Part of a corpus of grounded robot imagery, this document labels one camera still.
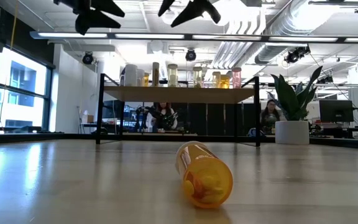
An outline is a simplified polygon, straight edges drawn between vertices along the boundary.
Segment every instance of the shelf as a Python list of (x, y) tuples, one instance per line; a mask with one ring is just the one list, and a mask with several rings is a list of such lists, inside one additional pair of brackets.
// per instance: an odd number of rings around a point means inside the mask
[(229, 103), (241, 102), (254, 95), (253, 88), (175, 88), (105, 86), (104, 92), (125, 102)]

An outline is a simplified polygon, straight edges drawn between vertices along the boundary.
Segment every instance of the potted plant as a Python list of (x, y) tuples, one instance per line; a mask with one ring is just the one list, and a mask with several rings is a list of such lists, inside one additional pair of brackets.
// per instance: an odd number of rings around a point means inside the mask
[(309, 123), (303, 119), (308, 114), (306, 106), (316, 93), (316, 88), (312, 88), (312, 84), (320, 76), (321, 69), (322, 67), (319, 67), (313, 72), (305, 89), (302, 82), (294, 90), (282, 75), (272, 75), (278, 99), (276, 100), (271, 93), (269, 95), (287, 119), (275, 123), (276, 143), (309, 144)]

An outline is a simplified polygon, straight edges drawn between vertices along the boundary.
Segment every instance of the glass jar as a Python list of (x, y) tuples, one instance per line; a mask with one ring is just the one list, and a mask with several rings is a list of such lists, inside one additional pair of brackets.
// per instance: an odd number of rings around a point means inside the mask
[(178, 65), (168, 65), (168, 87), (177, 87), (178, 83)]
[(219, 88), (219, 83), (221, 80), (221, 72), (212, 73), (212, 88)]
[(219, 87), (220, 88), (230, 88), (230, 76), (229, 75), (221, 75)]
[(147, 73), (147, 72), (144, 73), (144, 86), (145, 87), (149, 86), (149, 76), (150, 76), (149, 73)]
[(193, 87), (202, 88), (203, 87), (203, 68), (193, 67)]
[(233, 88), (241, 88), (241, 68), (232, 69), (233, 72)]

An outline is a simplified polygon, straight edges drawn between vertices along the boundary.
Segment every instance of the wooden floor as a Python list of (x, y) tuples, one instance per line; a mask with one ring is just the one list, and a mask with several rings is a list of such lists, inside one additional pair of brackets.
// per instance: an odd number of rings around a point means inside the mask
[(180, 142), (0, 145), (0, 223), (358, 224), (358, 149), (211, 143), (230, 167), (218, 210), (184, 198)]

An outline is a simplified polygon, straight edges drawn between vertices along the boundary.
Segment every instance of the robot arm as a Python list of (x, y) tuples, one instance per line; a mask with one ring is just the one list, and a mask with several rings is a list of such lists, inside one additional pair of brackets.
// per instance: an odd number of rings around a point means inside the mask
[(119, 17), (125, 16), (112, 0), (53, 0), (53, 3), (57, 5), (63, 3), (73, 9), (73, 13), (78, 15), (75, 30), (82, 35), (85, 35), (89, 28), (121, 27), (117, 21), (103, 14), (102, 11)]

